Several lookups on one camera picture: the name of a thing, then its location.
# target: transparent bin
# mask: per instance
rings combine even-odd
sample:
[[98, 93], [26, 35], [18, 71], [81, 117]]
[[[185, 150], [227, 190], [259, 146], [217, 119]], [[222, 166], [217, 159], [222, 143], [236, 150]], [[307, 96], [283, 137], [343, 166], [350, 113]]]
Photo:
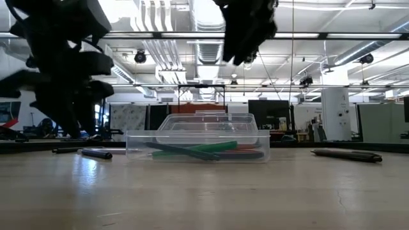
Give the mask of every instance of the transparent bin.
[[128, 131], [130, 160], [262, 163], [270, 158], [268, 130]]
[[158, 130], [257, 131], [253, 114], [195, 113], [170, 114]]

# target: cable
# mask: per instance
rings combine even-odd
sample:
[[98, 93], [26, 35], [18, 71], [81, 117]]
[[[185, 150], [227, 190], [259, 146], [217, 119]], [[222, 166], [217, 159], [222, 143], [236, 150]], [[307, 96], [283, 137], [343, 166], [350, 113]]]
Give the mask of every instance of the cable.
[[288, 95], [288, 104], [291, 104], [291, 87], [293, 86], [293, 65], [294, 65], [294, 30], [295, 30], [295, 16], [294, 16], [294, 1], [293, 0], [293, 33], [291, 38], [291, 70], [289, 76], [289, 95]]
[[263, 64], [263, 66], [264, 66], [264, 69], [266, 70], [267, 76], [270, 79], [271, 85], [273, 86], [275, 93], [277, 93], [277, 96], [279, 97], [279, 100], [281, 100], [280, 94], [279, 94], [279, 92], [277, 91], [277, 89], [274, 86], [273, 80], [271, 79], [270, 74], [268, 73], [267, 67], [264, 64], [263, 57], [261, 56], [260, 51], [258, 52], [258, 55], [260, 56], [260, 60], [261, 60], [261, 62]]

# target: wooden table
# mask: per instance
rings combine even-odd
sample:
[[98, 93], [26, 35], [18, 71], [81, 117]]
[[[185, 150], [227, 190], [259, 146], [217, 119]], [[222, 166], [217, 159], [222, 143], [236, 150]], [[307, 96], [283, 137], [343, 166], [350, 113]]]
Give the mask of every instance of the wooden table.
[[408, 229], [409, 155], [267, 164], [0, 155], [1, 229]]

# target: black marker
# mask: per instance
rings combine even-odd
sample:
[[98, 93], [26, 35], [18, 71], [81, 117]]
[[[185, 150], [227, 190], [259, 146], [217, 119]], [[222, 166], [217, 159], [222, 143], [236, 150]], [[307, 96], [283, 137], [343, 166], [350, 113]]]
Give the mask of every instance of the black marker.
[[91, 150], [91, 149], [83, 149], [81, 150], [83, 155], [89, 156], [89, 157], [97, 157], [97, 158], [102, 158], [102, 159], [111, 159], [112, 154], [108, 153], [106, 151], [97, 151], [97, 150]]

